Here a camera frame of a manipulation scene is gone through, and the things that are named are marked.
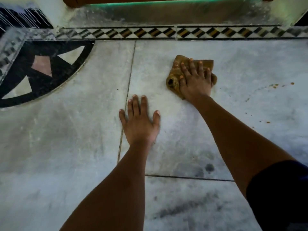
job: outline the green light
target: green light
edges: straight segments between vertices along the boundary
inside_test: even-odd
[[[213,2],[223,0],[167,0],[167,1],[143,1],[143,2],[121,2],[121,3],[104,3],[104,4],[91,4],[95,6],[115,6],[115,5],[141,5],[141,4],[156,4],[156,3],[184,3],[184,2]]]

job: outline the pink tile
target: pink tile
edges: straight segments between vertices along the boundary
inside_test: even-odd
[[[52,77],[49,56],[35,55],[34,62],[31,68]]]

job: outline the forearm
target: forearm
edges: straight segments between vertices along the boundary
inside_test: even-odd
[[[257,173],[274,163],[294,159],[212,98],[200,97],[194,106],[208,125],[223,160],[244,196],[247,185]]]
[[[132,144],[120,163],[79,204],[60,231],[142,230],[144,169],[150,147],[146,142]]]

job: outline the marble floor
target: marble floor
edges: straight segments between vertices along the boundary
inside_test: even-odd
[[[201,116],[165,79],[178,54],[213,59],[212,97],[308,165],[306,49],[306,40],[96,41],[62,87],[0,111],[0,229],[58,230],[127,151],[118,110],[145,94],[161,131],[144,230],[261,230]]]

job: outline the black sleeve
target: black sleeve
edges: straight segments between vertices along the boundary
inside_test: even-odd
[[[308,167],[283,161],[252,178],[246,197],[263,231],[308,230]]]

